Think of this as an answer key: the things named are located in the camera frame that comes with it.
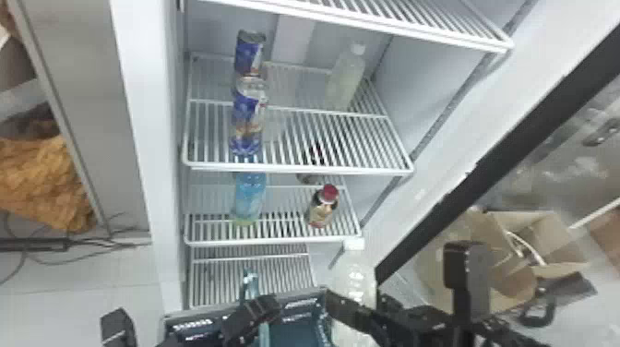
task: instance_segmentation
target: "red bottle cap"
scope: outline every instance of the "red bottle cap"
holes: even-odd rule
[[[327,201],[335,201],[338,198],[338,189],[334,185],[323,185],[323,198]]]

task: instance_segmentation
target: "refrigerator door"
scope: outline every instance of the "refrigerator door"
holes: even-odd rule
[[[412,230],[401,245],[414,257],[384,293],[452,313],[444,246],[484,242],[492,314],[553,346],[620,344],[619,42],[620,27]],[[376,268],[381,281],[403,249]]]

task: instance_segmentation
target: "black door frame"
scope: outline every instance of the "black door frame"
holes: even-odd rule
[[[620,26],[616,27],[511,132],[460,185],[447,194],[375,268],[379,284],[473,205],[487,190],[542,144],[620,74]]]

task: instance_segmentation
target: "brown bag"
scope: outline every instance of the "brown bag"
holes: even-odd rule
[[[0,209],[55,229],[87,230],[94,225],[92,207],[65,141],[54,120],[36,116],[49,113],[49,106],[33,111],[3,125],[18,135],[0,137]]]

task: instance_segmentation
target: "blue bottle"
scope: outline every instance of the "blue bottle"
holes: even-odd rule
[[[237,173],[232,215],[237,225],[250,225],[260,216],[265,200],[264,173]]]

